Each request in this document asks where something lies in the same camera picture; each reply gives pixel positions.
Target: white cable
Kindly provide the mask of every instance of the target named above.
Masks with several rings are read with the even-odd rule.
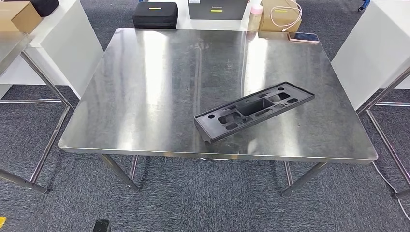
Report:
[[[216,160],[228,160],[228,159],[205,159],[205,158],[201,158],[200,159],[206,160],[206,161],[216,161]]]
[[[270,19],[272,20],[272,23],[275,24],[277,27],[280,27],[280,28],[281,27],[286,27],[285,29],[282,30],[282,32],[285,32],[287,29],[291,28],[293,25],[295,25],[297,22],[299,22],[299,20],[302,18],[302,7],[295,0],[285,0],[285,1],[291,1],[292,3],[295,3],[297,5],[297,7],[275,6],[270,10]],[[299,16],[292,23],[285,24],[285,25],[279,25],[279,24],[275,23],[275,21],[273,20],[272,12],[273,12],[273,10],[283,10],[283,9],[297,10],[299,12]]]
[[[376,171],[379,173],[379,175],[383,178],[383,180],[393,189],[393,191],[394,191],[395,193],[397,193],[397,191],[396,191],[396,189],[393,187],[393,185],[390,184],[390,182],[388,182],[388,181],[386,180],[386,178],[384,178],[384,176],[381,174],[381,172],[380,172],[379,169],[377,168],[376,164],[375,164],[374,162],[372,162],[372,164],[373,164],[374,168],[376,169]],[[397,201],[398,201],[398,204],[400,205],[400,208],[401,208],[401,210],[403,211],[404,215],[407,217],[407,220],[410,221],[410,217],[409,217],[409,215],[406,213],[406,211],[404,210],[403,205],[401,204],[400,199],[397,199]]]

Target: cardboard box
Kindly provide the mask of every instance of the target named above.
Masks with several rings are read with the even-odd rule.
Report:
[[[0,31],[31,33],[41,17],[29,1],[0,1]]]
[[[272,19],[270,17],[271,10],[276,6],[286,6],[286,7],[294,7],[297,8],[295,2],[290,0],[262,0],[263,6],[263,13],[261,22],[259,24],[259,31],[282,31],[287,27],[278,27],[272,23]],[[286,25],[294,22],[299,16],[299,11],[295,9],[274,9],[272,11],[272,18],[278,25]],[[300,23],[302,19],[300,19],[296,24],[292,27],[287,29],[287,32],[297,32],[299,29]]]

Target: black carrying case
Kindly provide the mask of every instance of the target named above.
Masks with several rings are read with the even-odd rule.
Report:
[[[29,1],[33,4],[40,17],[49,16],[58,6],[59,0],[5,0],[5,1]]]
[[[178,6],[175,2],[140,2],[132,20],[135,28],[175,29]]]

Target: yellow label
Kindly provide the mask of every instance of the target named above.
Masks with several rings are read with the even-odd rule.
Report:
[[[0,229],[3,227],[3,225],[4,225],[5,221],[6,221],[6,219],[7,219],[7,218],[5,218],[5,217],[0,217]]]

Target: black box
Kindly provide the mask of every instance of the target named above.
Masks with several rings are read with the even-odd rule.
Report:
[[[59,0],[5,0],[5,1],[30,1],[40,17],[49,16],[58,6]]]
[[[242,20],[248,0],[188,0],[190,19]]]
[[[178,6],[175,2],[140,2],[132,20],[135,28],[175,29]]]

